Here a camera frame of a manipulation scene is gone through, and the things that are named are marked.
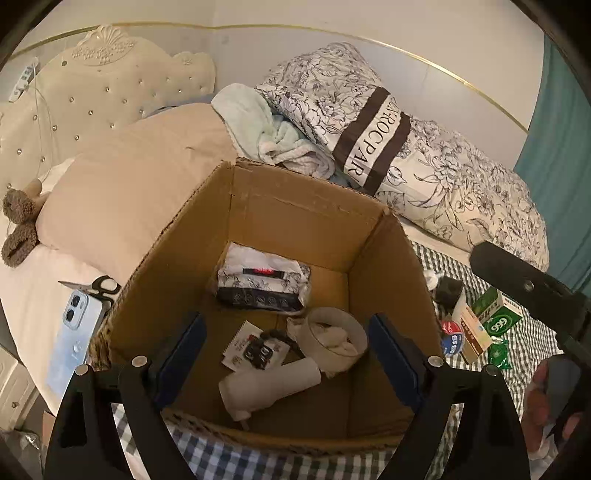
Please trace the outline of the person's hand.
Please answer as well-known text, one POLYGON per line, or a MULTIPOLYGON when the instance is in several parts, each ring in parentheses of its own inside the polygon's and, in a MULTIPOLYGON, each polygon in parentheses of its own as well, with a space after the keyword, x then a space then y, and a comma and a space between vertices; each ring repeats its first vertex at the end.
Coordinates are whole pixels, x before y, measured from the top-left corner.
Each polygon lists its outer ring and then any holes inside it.
POLYGON ((590 451, 590 380, 565 355, 543 361, 524 397, 521 420, 528 456, 550 462, 567 450, 590 451))

